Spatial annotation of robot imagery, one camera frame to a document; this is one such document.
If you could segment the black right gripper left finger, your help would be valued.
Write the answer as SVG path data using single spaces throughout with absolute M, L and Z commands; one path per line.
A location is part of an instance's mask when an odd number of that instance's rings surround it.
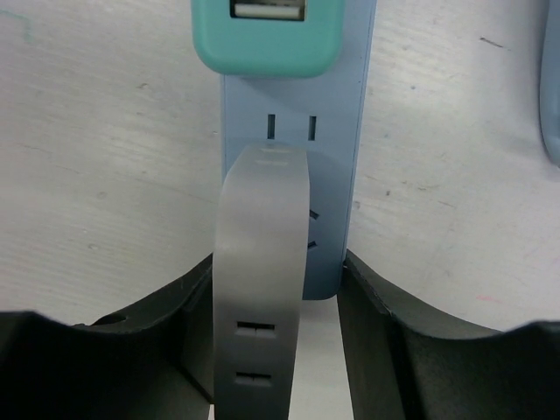
M 4 419 L 206 419 L 212 261 L 92 325 L 1 315 Z

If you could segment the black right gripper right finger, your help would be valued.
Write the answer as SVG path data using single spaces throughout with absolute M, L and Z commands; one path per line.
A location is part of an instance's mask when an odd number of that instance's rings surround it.
M 506 332 L 441 311 L 348 253 L 337 296 L 357 419 L 556 419 L 559 324 Z

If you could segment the white plug adapter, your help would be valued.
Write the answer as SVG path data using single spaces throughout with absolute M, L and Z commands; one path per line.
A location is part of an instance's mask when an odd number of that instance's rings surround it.
M 217 419 L 289 416 L 309 210 L 304 150 L 249 145 L 225 177 L 212 274 Z

